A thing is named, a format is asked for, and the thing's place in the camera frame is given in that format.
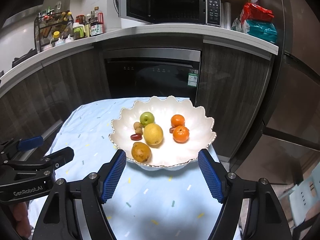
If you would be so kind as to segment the person's left hand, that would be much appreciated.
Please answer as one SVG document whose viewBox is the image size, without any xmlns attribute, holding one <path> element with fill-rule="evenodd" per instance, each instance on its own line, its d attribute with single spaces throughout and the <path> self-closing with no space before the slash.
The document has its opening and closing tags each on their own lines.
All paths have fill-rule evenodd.
<svg viewBox="0 0 320 240">
<path fill-rule="evenodd" d="M 16 231 L 21 237 L 31 236 L 31 226 L 28 219 L 28 208 L 25 202 L 18 203 L 11 208 L 14 219 L 16 220 Z"/>
</svg>

